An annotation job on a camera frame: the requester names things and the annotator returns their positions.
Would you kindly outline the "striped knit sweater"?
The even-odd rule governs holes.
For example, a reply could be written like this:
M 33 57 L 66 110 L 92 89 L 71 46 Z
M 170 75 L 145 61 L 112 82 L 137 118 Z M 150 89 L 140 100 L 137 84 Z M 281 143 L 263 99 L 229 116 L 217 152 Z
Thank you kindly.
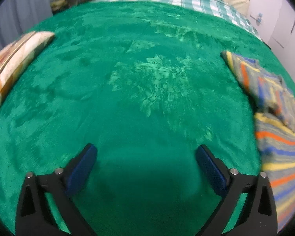
M 222 51 L 221 57 L 255 101 L 261 170 L 270 181 L 281 231 L 295 215 L 295 97 L 282 76 L 267 71 L 258 60 L 230 51 Z

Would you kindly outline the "orange checkered folded cloth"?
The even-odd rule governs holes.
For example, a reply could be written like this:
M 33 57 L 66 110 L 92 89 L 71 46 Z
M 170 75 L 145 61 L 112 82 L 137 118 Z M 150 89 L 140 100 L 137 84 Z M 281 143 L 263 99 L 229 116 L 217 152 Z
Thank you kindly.
M 7 63 L 0 74 L 0 107 L 23 71 L 46 48 L 54 37 L 54 32 L 36 31 L 36 34 Z

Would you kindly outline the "flat phone on cloth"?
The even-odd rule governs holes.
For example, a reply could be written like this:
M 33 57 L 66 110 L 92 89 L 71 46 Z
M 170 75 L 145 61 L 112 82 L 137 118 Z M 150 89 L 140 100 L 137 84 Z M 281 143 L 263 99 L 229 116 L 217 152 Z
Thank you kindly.
M 35 34 L 35 31 L 23 34 L 17 40 L 7 45 L 2 51 L 0 51 L 0 74 L 14 54 Z

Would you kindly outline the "green floral bedspread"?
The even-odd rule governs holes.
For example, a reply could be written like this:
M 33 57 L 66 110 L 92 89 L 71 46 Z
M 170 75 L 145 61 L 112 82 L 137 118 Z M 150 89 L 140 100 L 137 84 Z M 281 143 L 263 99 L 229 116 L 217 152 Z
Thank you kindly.
M 257 59 L 295 96 L 259 39 L 182 7 L 91 2 L 34 30 L 55 39 L 0 107 L 0 219 L 11 231 L 26 173 L 51 173 L 91 143 L 97 160 L 73 200 L 98 235 L 195 235 L 220 200 L 196 148 L 245 174 L 261 166 L 254 101 L 220 53 Z

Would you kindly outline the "white wardrobe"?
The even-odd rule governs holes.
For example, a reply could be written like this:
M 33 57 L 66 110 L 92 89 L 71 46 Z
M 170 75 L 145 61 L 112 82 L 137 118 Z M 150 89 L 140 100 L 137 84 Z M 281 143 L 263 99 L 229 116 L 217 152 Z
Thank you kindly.
M 282 2 L 269 46 L 295 82 L 295 11 L 287 1 Z

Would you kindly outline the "blue-grey curtain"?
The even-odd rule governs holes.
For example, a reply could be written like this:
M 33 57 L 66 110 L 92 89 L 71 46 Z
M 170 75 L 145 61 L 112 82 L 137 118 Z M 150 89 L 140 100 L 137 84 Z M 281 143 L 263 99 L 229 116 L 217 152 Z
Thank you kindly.
M 4 0 L 0 4 L 0 50 L 39 22 L 50 18 L 53 0 Z

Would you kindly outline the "white wall socket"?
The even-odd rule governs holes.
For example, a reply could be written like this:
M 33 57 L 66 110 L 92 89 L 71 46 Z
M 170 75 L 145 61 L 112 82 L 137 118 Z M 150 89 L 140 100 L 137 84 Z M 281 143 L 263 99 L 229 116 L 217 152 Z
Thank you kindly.
M 259 26 L 262 24 L 263 14 L 262 13 L 251 13 L 250 17 L 256 22 L 256 24 Z

